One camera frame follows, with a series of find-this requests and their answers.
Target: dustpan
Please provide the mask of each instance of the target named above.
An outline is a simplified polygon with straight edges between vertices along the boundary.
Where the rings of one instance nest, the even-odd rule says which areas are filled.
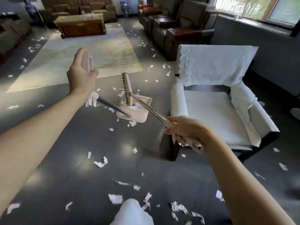
[[[131,89],[128,74],[123,72],[122,77],[123,77],[123,87],[125,91],[126,103],[123,103],[121,101],[119,103],[119,108],[121,108],[123,111],[129,114],[130,117],[120,112],[117,112],[117,116],[122,119],[143,123],[147,120],[149,112],[138,101],[136,101],[129,95],[129,93],[132,92],[132,89]],[[135,95],[135,96],[150,106],[152,102],[152,98],[142,96],[142,95]]]

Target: beige rug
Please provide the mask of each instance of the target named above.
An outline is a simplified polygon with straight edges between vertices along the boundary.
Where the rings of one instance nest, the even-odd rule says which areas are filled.
[[[66,72],[81,47],[92,52],[97,78],[143,71],[121,27],[107,28],[107,35],[67,39],[54,33],[7,93],[68,83]]]

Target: wooden coffee table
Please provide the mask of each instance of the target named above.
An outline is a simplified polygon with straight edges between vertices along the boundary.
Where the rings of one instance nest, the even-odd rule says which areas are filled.
[[[62,38],[106,35],[103,13],[88,15],[60,16],[54,21],[62,33]]]

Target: gray floor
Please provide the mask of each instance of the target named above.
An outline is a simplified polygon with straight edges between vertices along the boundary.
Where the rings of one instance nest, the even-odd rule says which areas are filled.
[[[127,35],[144,68],[144,72],[129,75],[133,91],[136,92],[140,86],[140,95],[152,97],[152,106],[167,116],[175,63],[167,62],[148,41],[136,19],[119,19],[118,22],[125,32],[134,29],[141,36],[138,39],[138,36]],[[51,33],[50,30],[34,30],[34,34],[2,66],[0,132],[47,109],[68,93],[67,84],[5,93],[22,72],[19,70],[23,64],[22,58],[28,59],[29,63],[36,55],[28,51],[28,46],[34,42],[31,38],[49,37]],[[142,39],[148,43],[147,46],[137,47]],[[172,67],[170,77],[165,75],[168,69],[161,67],[164,63]],[[113,87],[122,88],[121,76],[98,79],[97,86],[104,91],[104,98],[119,102],[119,92],[114,91]],[[249,86],[259,100],[266,103],[265,109],[273,116],[281,136],[247,160],[245,166],[253,174],[257,172],[266,179],[258,178],[294,221],[300,224],[300,124],[284,114],[276,99],[268,96],[263,88]],[[19,108],[7,110],[12,105],[19,105]],[[172,201],[178,201],[189,211],[203,215],[206,224],[230,224],[225,204],[215,197],[218,184],[204,155],[181,149],[180,153],[184,153],[186,158],[178,157],[176,162],[170,162],[167,160],[169,139],[162,136],[163,126],[157,119],[149,115],[144,124],[138,123],[129,128],[127,124],[128,121],[123,119],[117,122],[116,114],[103,106],[96,109],[82,107],[13,200],[13,203],[21,202],[21,207],[4,215],[0,224],[109,224],[120,208],[120,205],[111,204],[109,193],[122,194],[124,199],[134,198],[143,205],[143,198],[148,192],[152,194],[152,207],[147,212],[155,224],[185,224],[189,220],[193,224],[200,224],[199,218],[191,218],[183,213],[177,213],[179,222],[176,222],[171,216]],[[134,147],[138,150],[136,155],[132,153]],[[273,147],[280,149],[280,152],[275,153]],[[90,160],[87,160],[88,151],[92,152]],[[103,156],[108,159],[104,168],[93,165],[93,161],[100,161]],[[289,170],[283,171],[278,162],[286,164]],[[112,178],[140,185],[141,190],[137,192],[130,187],[117,185]],[[73,204],[70,211],[66,212],[65,206],[70,201]]]

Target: vase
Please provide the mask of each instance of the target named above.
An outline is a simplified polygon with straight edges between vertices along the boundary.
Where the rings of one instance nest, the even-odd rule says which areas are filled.
[[[34,24],[43,25],[43,21],[40,17],[40,14],[37,8],[28,0],[23,0],[25,3],[25,10],[27,11],[28,15],[32,19]]]
[[[128,4],[126,0],[120,0],[123,17],[128,17]]]

